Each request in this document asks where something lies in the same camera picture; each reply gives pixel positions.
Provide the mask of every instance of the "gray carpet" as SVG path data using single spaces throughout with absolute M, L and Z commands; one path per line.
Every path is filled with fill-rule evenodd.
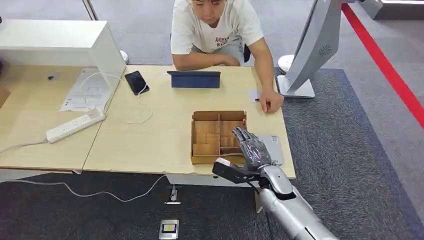
M 315 99 L 286 99 L 283 108 L 299 191 L 340 239 L 424 239 L 423 225 L 344 72 L 320 70 L 312 84 Z M 31 179 L 128 199 L 157 177 L 83 172 Z M 269 239 L 264 214 L 254 211 L 252 189 L 183 186 L 183 205 L 166 206 L 167 185 L 161 180 L 146 197 L 120 203 L 107 195 L 78 198 L 62 186 L 1 183 L 0 239 L 156 239 L 164 218 L 181 221 L 180 239 Z M 274 221 L 271 226 L 275 239 L 286 239 Z

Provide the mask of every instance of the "silver robotic forearm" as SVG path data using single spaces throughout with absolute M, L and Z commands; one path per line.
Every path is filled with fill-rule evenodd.
M 261 186 L 262 207 L 284 228 L 291 240 L 338 240 L 279 166 L 265 165 L 259 170 L 260 176 L 269 183 L 269 187 Z

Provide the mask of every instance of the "cardboard box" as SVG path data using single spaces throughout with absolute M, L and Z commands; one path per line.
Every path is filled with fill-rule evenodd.
M 0 109 L 2 108 L 3 104 L 6 102 L 6 99 L 9 97 L 9 91 L 7 91 L 5 88 L 0 86 Z
M 247 129 L 244 111 L 195 111 L 191 120 L 191 163 L 214 164 L 225 158 L 244 164 L 242 150 L 231 130 Z

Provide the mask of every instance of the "gray shorts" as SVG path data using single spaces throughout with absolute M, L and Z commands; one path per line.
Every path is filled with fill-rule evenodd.
M 242 43 L 242 40 L 240 38 L 234 39 L 232 42 L 227 43 L 225 46 L 221 47 L 220 49 L 217 49 L 211 53 L 203 52 L 202 50 L 198 49 L 196 46 L 193 45 L 191 48 L 191 51 L 195 53 L 202 53 L 202 54 L 225 54 L 230 55 L 238 59 L 240 62 L 240 65 L 243 66 L 245 63 L 245 46 Z

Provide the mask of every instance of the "black smartphone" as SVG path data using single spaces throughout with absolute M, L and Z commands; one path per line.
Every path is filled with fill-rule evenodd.
M 131 72 L 125 75 L 125 79 L 128 82 L 134 95 L 142 94 L 150 90 L 146 81 L 142 77 L 139 71 Z

